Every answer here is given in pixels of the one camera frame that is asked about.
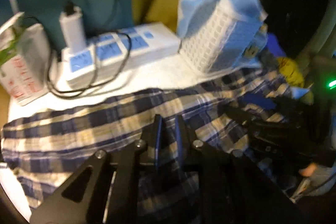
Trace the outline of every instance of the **purple-blue object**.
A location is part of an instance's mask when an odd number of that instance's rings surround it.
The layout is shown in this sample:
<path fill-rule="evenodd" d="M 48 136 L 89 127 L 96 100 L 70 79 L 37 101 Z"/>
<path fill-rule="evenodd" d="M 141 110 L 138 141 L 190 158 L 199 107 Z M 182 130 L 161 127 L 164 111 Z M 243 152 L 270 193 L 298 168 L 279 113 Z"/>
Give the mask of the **purple-blue object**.
<path fill-rule="evenodd" d="M 280 47 L 278 38 L 273 33 L 268 34 L 266 47 L 275 57 L 287 56 L 285 51 Z"/>

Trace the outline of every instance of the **checkered cloth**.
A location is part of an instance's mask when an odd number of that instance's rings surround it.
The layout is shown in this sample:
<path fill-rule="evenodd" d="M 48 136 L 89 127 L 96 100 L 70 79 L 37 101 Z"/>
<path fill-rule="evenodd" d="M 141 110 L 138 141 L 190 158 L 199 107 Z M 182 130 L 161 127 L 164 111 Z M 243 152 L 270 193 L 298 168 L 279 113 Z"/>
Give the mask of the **checkered cloth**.
<path fill-rule="evenodd" d="M 160 114 L 170 136 L 161 153 L 170 164 L 159 175 L 140 178 L 139 221 L 198 223 L 198 176 L 182 172 L 174 160 L 174 117 L 181 114 L 199 139 L 218 149 L 245 151 L 245 131 L 220 111 L 219 103 L 239 105 L 264 120 L 282 120 L 279 114 L 256 105 L 242 105 L 240 98 L 246 92 L 290 96 L 289 86 L 277 71 L 241 69 L 184 90 L 148 89 L 93 106 L 17 119 L 3 128 L 2 154 L 29 205 L 36 208 L 96 150 L 114 151 L 139 139 L 155 114 Z"/>

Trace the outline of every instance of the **yellow plastic object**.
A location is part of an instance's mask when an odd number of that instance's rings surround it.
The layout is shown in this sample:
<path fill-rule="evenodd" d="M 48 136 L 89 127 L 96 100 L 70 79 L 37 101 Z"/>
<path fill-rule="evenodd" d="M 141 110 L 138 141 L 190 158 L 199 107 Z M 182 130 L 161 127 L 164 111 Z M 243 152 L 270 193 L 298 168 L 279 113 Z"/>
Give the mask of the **yellow plastic object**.
<path fill-rule="evenodd" d="M 279 62 L 280 73 L 286 78 L 288 84 L 303 88 L 305 79 L 299 70 L 297 63 L 288 57 L 277 58 Z"/>

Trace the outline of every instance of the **blue and white package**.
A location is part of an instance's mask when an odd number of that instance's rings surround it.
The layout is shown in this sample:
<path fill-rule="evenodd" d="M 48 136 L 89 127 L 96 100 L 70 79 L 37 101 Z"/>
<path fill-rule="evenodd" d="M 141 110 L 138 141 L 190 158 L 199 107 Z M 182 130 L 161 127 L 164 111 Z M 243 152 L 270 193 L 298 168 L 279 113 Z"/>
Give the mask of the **blue and white package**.
<path fill-rule="evenodd" d="M 266 17 L 259 0 L 180 0 L 180 54 L 204 75 L 255 67 L 244 53 Z"/>

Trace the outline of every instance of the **power cord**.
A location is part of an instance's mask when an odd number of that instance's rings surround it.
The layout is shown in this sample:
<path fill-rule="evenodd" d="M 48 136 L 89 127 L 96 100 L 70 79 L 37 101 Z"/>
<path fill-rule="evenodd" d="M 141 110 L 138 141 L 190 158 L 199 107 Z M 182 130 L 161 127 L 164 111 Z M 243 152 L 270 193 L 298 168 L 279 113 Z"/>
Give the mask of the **power cord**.
<path fill-rule="evenodd" d="M 71 11 L 72 7 L 74 7 L 74 4 L 71 2 L 71 0 L 67 0 L 66 10 L 67 11 Z M 113 6 L 113 10 L 112 10 L 113 12 L 111 13 L 111 16 L 108 18 L 108 20 L 103 24 L 103 27 L 106 27 L 106 25 L 113 20 L 113 18 L 115 16 L 115 10 L 116 10 L 116 1 L 114 2 L 114 6 Z M 41 23 L 41 21 L 37 17 L 27 16 L 26 18 L 27 19 L 29 19 L 29 18 L 30 19 L 34 19 L 37 23 L 40 23 L 43 26 L 43 24 Z M 48 39 L 50 40 L 50 36 L 48 35 L 48 32 L 47 32 L 46 29 L 45 29 L 45 32 L 46 32 L 46 34 L 48 36 Z M 97 38 L 98 35 L 100 35 L 100 34 L 102 34 L 104 32 L 107 32 L 107 31 L 97 32 L 96 33 L 96 38 Z M 128 59 L 130 57 L 131 50 L 132 50 L 132 40 L 131 40 L 130 36 L 128 34 L 126 34 L 126 33 L 118 32 L 118 31 L 112 31 L 112 32 L 116 33 L 116 34 L 121 34 L 121 35 L 126 36 L 127 39 L 128 39 L 128 42 L 129 42 L 129 47 L 127 49 L 127 54 L 126 54 L 125 58 L 123 59 L 121 65 L 119 67 L 119 69 L 117 70 L 116 74 L 111 79 L 109 79 L 107 81 L 104 81 L 102 83 L 96 84 L 96 85 L 93 84 L 97 80 L 97 78 L 98 78 L 97 55 L 96 55 L 96 41 L 95 41 L 94 44 L 93 44 L 94 45 L 94 47 L 93 47 L 94 72 L 93 72 L 93 77 L 92 77 L 90 83 L 85 88 L 81 88 L 81 89 L 76 89 L 76 90 L 58 90 L 55 87 L 55 84 L 50 79 L 50 71 L 51 71 L 51 66 L 52 66 L 52 62 L 53 62 L 53 51 L 50 50 L 50 58 L 49 58 L 48 67 L 47 67 L 47 74 L 46 74 L 46 83 L 47 83 L 47 87 L 48 87 L 49 92 L 51 92 L 53 95 L 55 95 L 56 97 L 61 98 L 61 99 L 74 99 L 74 98 L 77 98 L 77 97 L 81 96 L 85 91 L 87 91 L 89 89 L 96 88 L 96 87 L 99 87 L 99 86 L 103 86 L 103 85 L 106 85 L 108 83 L 113 82 L 119 76 L 119 74 L 122 72 L 122 70 L 124 69 L 124 67 L 125 67 Z M 63 94 L 70 94 L 70 93 L 77 93 L 77 94 L 70 95 L 70 96 L 63 95 Z"/>

